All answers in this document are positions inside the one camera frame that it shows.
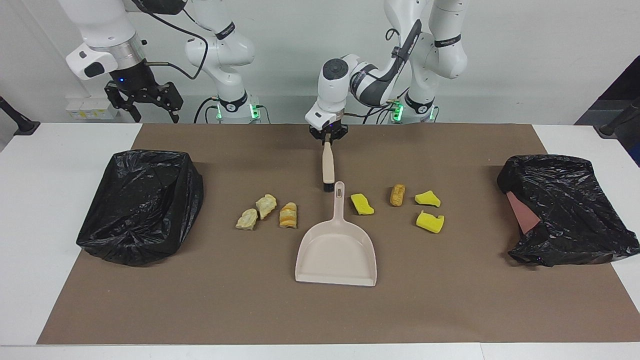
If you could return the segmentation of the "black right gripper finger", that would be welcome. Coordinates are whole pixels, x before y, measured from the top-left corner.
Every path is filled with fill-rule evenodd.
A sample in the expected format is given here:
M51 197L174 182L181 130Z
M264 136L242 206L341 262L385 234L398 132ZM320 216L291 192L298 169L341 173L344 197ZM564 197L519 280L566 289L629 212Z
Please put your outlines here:
M183 107L184 100L173 82L151 86L150 98L156 107L167 111L174 124L179 122L179 111Z
M118 88L114 81L109 81L105 87L104 91L106 93L107 99L110 104L114 107L114 109L124 110L130 114L135 123L140 123L142 120L142 115L140 114L137 107L134 105L134 99L132 96L128 96L128 98L123 98L121 94L121 90Z

